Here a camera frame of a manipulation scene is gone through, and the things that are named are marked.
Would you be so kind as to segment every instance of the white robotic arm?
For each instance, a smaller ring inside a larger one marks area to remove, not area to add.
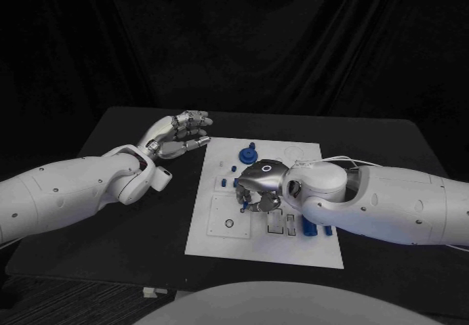
[[[159,120],[138,147],[115,148],[103,157],[55,162],[27,171],[0,183],[0,244],[31,234],[60,229],[92,217],[109,203],[136,202],[149,187],[162,191],[172,179],[156,166],[204,146],[211,138],[188,142],[177,138],[206,131],[208,113],[185,111]]]
[[[410,169],[361,166],[346,171],[320,161],[291,169],[266,168],[272,160],[259,161],[239,179],[243,191],[269,193],[271,208],[281,196],[307,219],[334,225],[354,234],[399,244],[469,245],[469,184]],[[347,200],[347,189],[356,192]]]

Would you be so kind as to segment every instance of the white pegboard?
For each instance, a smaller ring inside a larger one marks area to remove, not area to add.
[[[234,180],[247,168],[239,154],[250,142],[256,143],[259,160],[281,160],[288,167],[295,164],[296,159],[322,158],[320,144],[213,137],[206,153],[187,254],[344,269],[334,227],[333,236],[325,235],[320,226],[318,236],[305,236],[302,214],[285,202],[281,205],[282,210],[269,214],[240,212]],[[236,172],[232,171],[232,166],[237,166]],[[253,201],[258,202],[259,194],[252,195]],[[233,220],[240,227],[227,227],[227,220]],[[271,223],[278,232],[282,232],[279,230],[283,227],[282,234],[269,233]]]

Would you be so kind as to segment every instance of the robotic arm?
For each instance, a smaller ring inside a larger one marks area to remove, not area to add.
[[[208,113],[185,111],[151,127],[138,146],[115,148],[103,157],[55,162],[0,183],[0,244],[60,229],[92,217],[109,203],[136,202],[154,187],[164,191],[172,174],[156,166],[211,141],[201,127]],[[177,142],[188,135],[198,140]]]
[[[240,203],[250,202],[250,191],[262,194],[252,211],[275,210],[283,196],[311,222],[354,234],[399,244],[469,245],[469,184],[428,173],[379,166],[346,170],[325,161],[289,168],[262,160],[239,179]]]

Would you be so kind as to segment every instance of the black table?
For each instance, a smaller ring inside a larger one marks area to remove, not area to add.
[[[180,111],[110,108],[81,156],[136,144],[151,125]],[[410,121],[211,112],[214,137],[321,144],[322,156],[348,155],[447,177]],[[334,286],[415,311],[469,318],[469,253],[445,246],[403,246],[338,230],[346,269],[185,255],[206,148],[162,161],[174,173],[164,192],[132,205],[24,239],[8,273],[122,282],[195,291],[233,282],[278,280]]]

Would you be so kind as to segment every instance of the blue knob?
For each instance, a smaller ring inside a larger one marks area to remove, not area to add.
[[[258,151],[253,148],[245,148],[240,151],[240,160],[245,164],[252,165],[258,161]]]
[[[318,236],[318,226],[315,223],[312,223],[305,216],[302,215],[302,221],[304,221],[304,235],[308,237]]]
[[[325,234],[328,236],[333,236],[333,226],[330,226],[330,225],[325,225]]]

